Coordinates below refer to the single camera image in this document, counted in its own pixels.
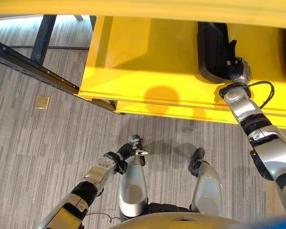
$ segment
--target yellow table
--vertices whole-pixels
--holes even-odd
[[[228,24],[236,54],[252,70],[252,83],[270,80],[276,90],[263,111],[286,128],[286,78],[278,28]],[[212,84],[199,73],[197,22],[98,17],[79,96],[117,100],[117,111],[236,123]],[[252,87],[257,104],[270,87]]]
[[[78,96],[118,100],[117,112],[236,123],[218,95],[223,85],[202,78],[197,64],[195,21],[227,22],[251,82],[275,85],[263,111],[286,128],[281,33],[262,27],[286,28],[286,0],[0,0],[0,15],[32,13],[110,16],[98,17]],[[254,101],[269,90],[252,88]]]
[[[84,14],[286,28],[286,0],[0,0],[0,15]]]

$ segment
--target gray carpet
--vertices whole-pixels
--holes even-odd
[[[64,23],[57,34],[79,39],[73,31],[83,26],[81,22]],[[91,36],[88,25],[84,37]],[[1,38],[10,39],[10,30]],[[79,46],[64,39],[68,45]],[[30,50],[18,51],[30,54]],[[86,56],[87,51],[49,50],[44,65],[79,85]],[[37,95],[51,97],[48,110],[34,109]],[[133,134],[144,138],[150,153],[144,167],[150,202],[189,206],[195,179],[187,171],[188,159],[203,147],[206,160],[222,179],[223,216],[240,221],[264,217],[265,182],[239,126],[116,115],[0,65],[0,229],[36,228],[99,156],[116,151]],[[108,180],[90,212],[119,215],[120,177]],[[109,228],[118,222],[114,219],[110,224],[104,215],[87,216],[83,221],[89,229]]]

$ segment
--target robot forearm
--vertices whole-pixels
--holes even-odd
[[[286,137],[249,99],[249,92],[243,87],[225,88],[221,96],[253,147],[250,154],[257,170],[262,177],[277,183],[286,210]]]
[[[107,179],[125,165],[120,156],[109,152],[102,156],[85,178],[43,220],[38,229],[83,228],[89,206],[101,194]]]

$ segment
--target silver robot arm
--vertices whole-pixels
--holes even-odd
[[[117,172],[124,174],[128,166],[125,160],[129,157],[148,154],[141,147],[140,137],[134,135],[117,153],[104,154],[98,159],[97,165],[87,172],[71,193],[42,221],[38,229],[83,229],[82,220],[94,199],[103,192],[107,179]]]
[[[242,64],[244,69],[248,69],[246,62],[243,61]],[[265,179],[276,182],[286,210],[286,137],[271,124],[260,107],[250,100],[251,93],[246,86],[249,78],[250,70],[243,71],[241,77],[234,77],[233,84],[220,91],[220,95],[253,147],[250,155],[258,172]]]
[[[42,221],[38,229],[78,229],[83,228],[82,220],[89,206],[102,192],[109,177],[116,170],[116,160],[110,155],[102,156],[84,179],[66,195],[52,212]]]

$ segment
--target black wire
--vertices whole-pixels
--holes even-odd
[[[268,84],[268,85],[271,86],[271,91],[270,91],[270,94],[269,94],[268,98],[259,107],[259,108],[262,109],[272,99],[272,97],[275,95],[275,87],[273,86],[273,84],[270,81],[263,80],[263,81],[259,81],[259,82],[256,82],[256,83],[253,83],[253,84],[250,84],[250,85],[237,86],[237,87],[249,88],[249,87],[252,87],[252,86],[255,86],[255,85],[259,85],[259,84]]]
[[[87,214],[86,216],[95,215],[95,214],[102,214],[102,215],[108,216],[108,217],[110,218],[110,220],[109,220],[110,223],[112,223],[112,220],[113,220],[113,219],[119,219],[119,220],[121,220],[120,217],[112,217],[112,218],[111,218],[110,215],[108,215],[108,214],[106,214],[106,213],[103,213],[103,212],[93,212],[93,213]]]

